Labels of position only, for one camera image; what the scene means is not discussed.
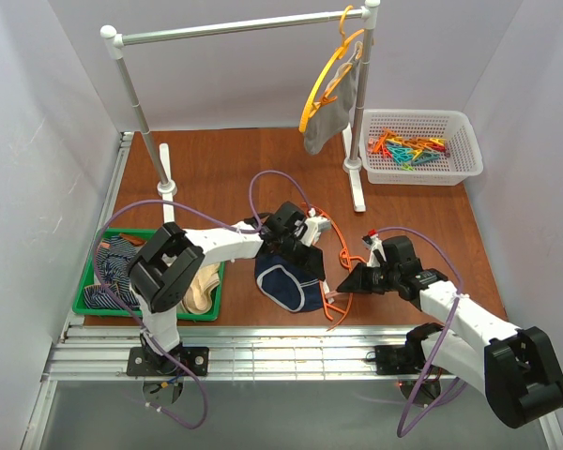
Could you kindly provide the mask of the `navy blue underwear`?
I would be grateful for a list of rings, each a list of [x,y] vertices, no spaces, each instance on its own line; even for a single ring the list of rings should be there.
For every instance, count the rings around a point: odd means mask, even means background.
[[[254,277],[259,291],[288,312],[306,313],[324,306],[320,281],[281,256],[258,256]]]

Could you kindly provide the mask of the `orange plastic hanger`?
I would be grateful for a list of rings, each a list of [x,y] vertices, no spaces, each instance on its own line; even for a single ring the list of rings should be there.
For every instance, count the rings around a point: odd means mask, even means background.
[[[356,267],[357,263],[365,263],[366,260],[358,255],[352,255],[349,246],[342,234],[341,229],[333,218],[322,208],[312,205],[308,206],[306,202],[302,202],[300,207],[307,213],[309,217],[311,216],[322,216],[330,222],[332,230],[335,232],[337,239],[340,243],[340,250],[338,252],[338,261],[341,268],[343,268],[347,273],[349,273],[353,268]],[[338,328],[346,320],[351,312],[354,297],[353,293],[343,293],[338,297],[328,301],[325,298],[325,294],[332,292],[325,281],[319,282],[319,292],[322,297],[323,302],[323,313],[325,318],[329,321],[329,327],[327,332]]]

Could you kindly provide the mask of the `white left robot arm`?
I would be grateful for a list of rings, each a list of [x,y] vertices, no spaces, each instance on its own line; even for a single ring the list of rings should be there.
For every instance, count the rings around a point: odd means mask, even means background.
[[[205,365],[193,360],[206,357],[207,350],[183,346],[176,308],[208,266],[253,260],[256,285],[275,304],[292,313],[321,308],[326,275],[323,252],[315,244],[330,227],[330,220],[314,209],[302,211],[291,202],[229,228],[183,230],[173,222],[163,224],[127,269],[143,319],[141,345],[130,355],[128,373],[169,375],[188,367],[205,375]]]

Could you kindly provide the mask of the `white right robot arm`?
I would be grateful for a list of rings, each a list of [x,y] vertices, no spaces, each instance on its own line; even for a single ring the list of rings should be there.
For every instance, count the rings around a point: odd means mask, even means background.
[[[370,259],[358,263],[340,293],[395,292],[433,322],[412,329],[405,349],[421,371],[441,368],[481,392],[496,417],[519,428],[563,408],[563,372],[548,335],[502,320],[426,269],[405,235],[364,239]]]

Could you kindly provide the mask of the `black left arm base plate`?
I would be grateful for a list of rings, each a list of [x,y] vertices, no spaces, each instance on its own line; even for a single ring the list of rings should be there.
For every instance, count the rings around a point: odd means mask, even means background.
[[[208,347],[186,347],[179,344],[172,350],[172,357],[196,376],[206,376],[210,349]],[[126,374],[131,377],[175,376],[186,372],[150,347],[134,347],[129,351]]]

